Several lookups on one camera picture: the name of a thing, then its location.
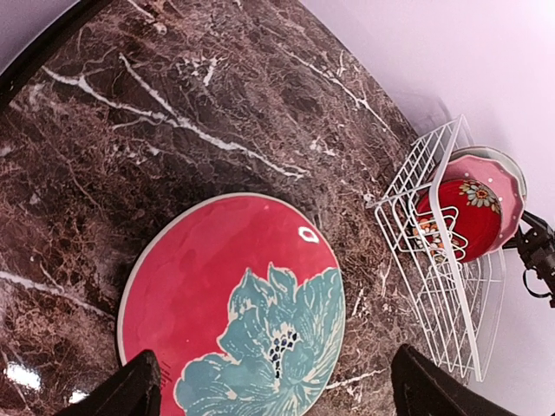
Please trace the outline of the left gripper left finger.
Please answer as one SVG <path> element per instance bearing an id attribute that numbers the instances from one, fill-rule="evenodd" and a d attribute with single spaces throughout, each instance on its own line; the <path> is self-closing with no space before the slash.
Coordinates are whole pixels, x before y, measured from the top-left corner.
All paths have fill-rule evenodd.
<path id="1" fill-rule="evenodd" d="M 59 416 L 160 415 L 161 372 L 152 350 L 143 350 L 85 399 Z"/>

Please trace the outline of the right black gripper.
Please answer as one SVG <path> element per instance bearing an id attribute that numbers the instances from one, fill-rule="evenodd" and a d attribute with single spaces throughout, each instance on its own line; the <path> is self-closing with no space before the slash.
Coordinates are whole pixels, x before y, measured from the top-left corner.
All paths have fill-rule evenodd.
<path id="1" fill-rule="evenodd" d="M 530 226 L 523 232 L 519 226 L 516 234 L 503 246 L 503 250 L 517 249 L 520 259 L 525 265 L 523 284 L 528 293 L 538 299 L 549 299 L 550 307 L 554 307 L 554 232 L 547 230 L 547 222 L 529 211 L 524 211 L 521 220 Z M 548 288 L 544 294 L 532 291 L 528 286 L 528 271 L 534 271 L 536 277 Z"/>

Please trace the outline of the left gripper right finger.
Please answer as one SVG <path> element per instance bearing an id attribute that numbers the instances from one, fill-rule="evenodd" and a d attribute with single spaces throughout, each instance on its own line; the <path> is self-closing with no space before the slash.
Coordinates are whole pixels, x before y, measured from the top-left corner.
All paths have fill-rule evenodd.
<path id="1" fill-rule="evenodd" d="M 411 345 L 401 345 L 391 362 L 396 413 L 402 416 L 511 416 L 472 392 Z"/>

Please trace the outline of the pink dotted scalloped plate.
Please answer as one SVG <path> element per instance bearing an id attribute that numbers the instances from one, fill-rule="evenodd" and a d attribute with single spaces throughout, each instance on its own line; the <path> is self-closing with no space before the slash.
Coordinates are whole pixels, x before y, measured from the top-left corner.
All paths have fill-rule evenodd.
<path id="1" fill-rule="evenodd" d="M 501 223 L 486 253 L 500 249 L 514 236 L 526 202 L 520 195 L 518 180 L 503 165 L 496 160 L 467 155 L 450 160 L 443 179 L 472 179 L 488 187 L 497 197 Z"/>

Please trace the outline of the red floral plate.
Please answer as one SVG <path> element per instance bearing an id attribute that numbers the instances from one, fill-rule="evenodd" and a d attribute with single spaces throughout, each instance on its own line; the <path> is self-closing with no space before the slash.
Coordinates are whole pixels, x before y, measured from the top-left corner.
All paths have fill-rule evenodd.
<path id="1" fill-rule="evenodd" d="M 450 179 L 439 185 L 438 196 L 455 259 L 468 263 L 485 255 L 501 229 L 500 203 L 494 192 L 476 180 Z M 428 192 L 415 207 L 415 220 L 415 246 L 428 248 L 437 263 L 445 262 L 447 246 L 434 220 Z"/>

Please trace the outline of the red and teal plate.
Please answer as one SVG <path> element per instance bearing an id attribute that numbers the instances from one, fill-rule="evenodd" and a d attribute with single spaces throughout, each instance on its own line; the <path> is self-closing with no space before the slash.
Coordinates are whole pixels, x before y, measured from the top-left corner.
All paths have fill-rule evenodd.
<path id="1" fill-rule="evenodd" d="M 116 338 L 122 363 L 155 353 L 164 415 L 305 415 L 345 322 L 322 233 L 280 199 L 237 192 L 191 207 L 142 251 Z"/>

